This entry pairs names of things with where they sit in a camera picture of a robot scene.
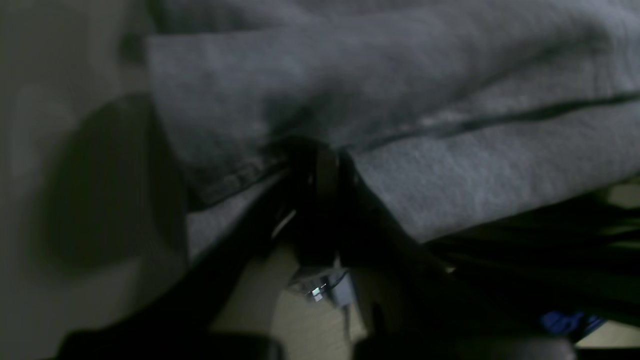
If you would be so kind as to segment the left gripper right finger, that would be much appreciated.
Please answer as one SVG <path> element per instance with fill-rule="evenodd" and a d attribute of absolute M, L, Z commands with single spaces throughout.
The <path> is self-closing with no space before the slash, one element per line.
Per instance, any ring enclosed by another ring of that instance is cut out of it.
<path fill-rule="evenodd" d="M 355 360 L 573 360 L 565 338 L 523 325 L 456 280 L 366 187 L 347 155 L 320 151 L 320 215 L 349 269 L 368 337 Z"/>

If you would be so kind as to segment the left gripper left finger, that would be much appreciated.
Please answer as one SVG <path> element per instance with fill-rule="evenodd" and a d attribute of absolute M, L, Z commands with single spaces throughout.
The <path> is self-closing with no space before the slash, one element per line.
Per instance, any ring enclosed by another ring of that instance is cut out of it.
<path fill-rule="evenodd" d="M 57 360 L 284 360 L 284 347 L 255 330 L 212 330 L 224 310 L 263 313 L 264 280 L 256 295 L 240 295 L 250 264 L 289 245 L 296 259 L 316 251 L 314 214 L 319 143 L 288 142 L 290 173 L 253 202 L 239 223 L 206 251 L 176 285 L 126 319 L 64 338 Z"/>

